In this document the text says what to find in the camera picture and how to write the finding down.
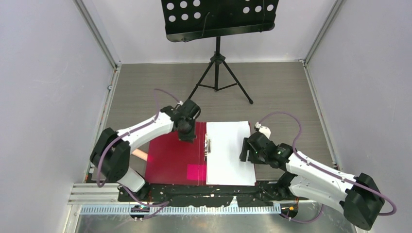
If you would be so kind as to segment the stack of white paper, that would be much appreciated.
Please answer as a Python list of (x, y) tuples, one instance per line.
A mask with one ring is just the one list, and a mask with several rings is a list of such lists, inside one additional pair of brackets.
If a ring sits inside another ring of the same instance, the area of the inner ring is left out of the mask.
[(255, 167), (240, 160), (243, 140), (251, 135), (249, 122), (207, 122), (206, 133), (210, 140), (206, 183), (253, 186), (256, 182)]

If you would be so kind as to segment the red plastic folder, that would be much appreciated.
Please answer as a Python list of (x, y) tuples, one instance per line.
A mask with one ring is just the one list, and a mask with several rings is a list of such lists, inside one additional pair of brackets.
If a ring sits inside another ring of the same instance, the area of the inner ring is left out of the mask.
[(145, 180), (155, 184), (206, 185), (206, 123), (196, 123), (193, 143), (179, 141), (176, 132), (153, 139), (149, 143)]

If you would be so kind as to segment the pink plastic cylinder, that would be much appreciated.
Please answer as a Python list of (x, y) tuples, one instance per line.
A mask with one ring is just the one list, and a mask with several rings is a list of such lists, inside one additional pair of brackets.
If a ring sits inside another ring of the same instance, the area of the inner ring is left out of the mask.
[(132, 154), (144, 161), (148, 160), (148, 154), (142, 150), (136, 149), (132, 152)]

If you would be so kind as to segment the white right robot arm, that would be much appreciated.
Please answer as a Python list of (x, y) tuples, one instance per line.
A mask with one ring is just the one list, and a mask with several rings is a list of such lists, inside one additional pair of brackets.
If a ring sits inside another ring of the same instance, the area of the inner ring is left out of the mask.
[(314, 200), (343, 214), (353, 225), (370, 230), (385, 200), (372, 177), (337, 171), (292, 146), (276, 145), (265, 134), (255, 132), (242, 141), (242, 162), (269, 165), (284, 171), (279, 180), (265, 190), (279, 200), (299, 197)]

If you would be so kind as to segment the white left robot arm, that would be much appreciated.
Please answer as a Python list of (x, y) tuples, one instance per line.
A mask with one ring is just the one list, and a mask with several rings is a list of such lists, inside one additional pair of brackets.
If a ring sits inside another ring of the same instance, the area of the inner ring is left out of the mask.
[(145, 200), (149, 188), (145, 179), (129, 166), (130, 155), (143, 144), (173, 132), (177, 132), (180, 141), (192, 143), (200, 113), (200, 106), (187, 99), (176, 106), (159, 109), (151, 118), (134, 126), (117, 131), (112, 128), (103, 130), (90, 155), (90, 162), (97, 169), (98, 187), (103, 187), (106, 182), (118, 183), (130, 190), (136, 200)]

